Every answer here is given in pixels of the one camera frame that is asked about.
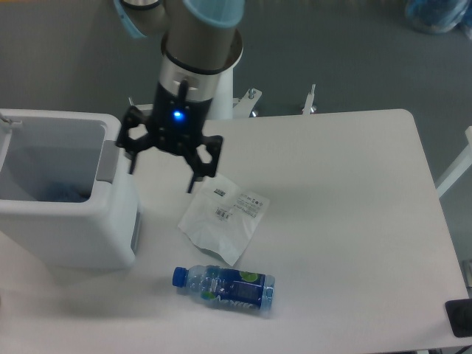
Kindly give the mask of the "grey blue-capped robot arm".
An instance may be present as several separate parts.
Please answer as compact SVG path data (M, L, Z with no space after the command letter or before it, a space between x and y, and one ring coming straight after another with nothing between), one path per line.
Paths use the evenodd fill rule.
M130 105L116 145L130 159L157 148L181 156L192 184L215 177L223 137L203 133L223 72L241 42L237 26L244 1L115 1L122 25L133 38L163 32L163 54L151 112Z

